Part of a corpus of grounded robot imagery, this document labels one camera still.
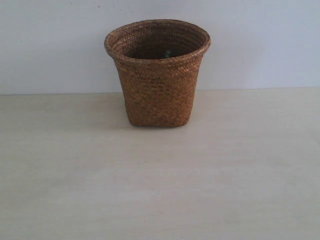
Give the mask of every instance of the planter basket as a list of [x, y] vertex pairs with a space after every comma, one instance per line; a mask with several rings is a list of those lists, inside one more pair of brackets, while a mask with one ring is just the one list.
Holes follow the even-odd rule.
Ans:
[[171, 19], [132, 23], [106, 37], [104, 47], [118, 70], [132, 125], [178, 127], [189, 121], [210, 44], [202, 28]]

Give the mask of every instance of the woven basket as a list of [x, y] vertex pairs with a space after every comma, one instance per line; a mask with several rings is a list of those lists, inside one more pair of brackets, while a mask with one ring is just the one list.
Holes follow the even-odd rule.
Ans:
[[118, 70], [132, 125], [178, 127], [189, 121], [210, 44], [202, 28], [171, 19], [132, 23], [106, 37], [104, 47]]

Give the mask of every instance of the white table surface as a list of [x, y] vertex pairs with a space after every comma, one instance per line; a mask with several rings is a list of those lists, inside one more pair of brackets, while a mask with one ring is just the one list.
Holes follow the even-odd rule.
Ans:
[[121, 94], [0, 96], [1, 240], [319, 240], [320, 88], [199, 91], [188, 125]]

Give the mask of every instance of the brown basket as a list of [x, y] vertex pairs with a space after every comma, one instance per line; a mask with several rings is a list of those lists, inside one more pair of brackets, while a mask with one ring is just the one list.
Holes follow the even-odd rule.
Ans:
[[189, 121], [210, 44], [202, 28], [171, 19], [135, 22], [106, 37], [104, 47], [118, 70], [132, 125], [178, 127]]

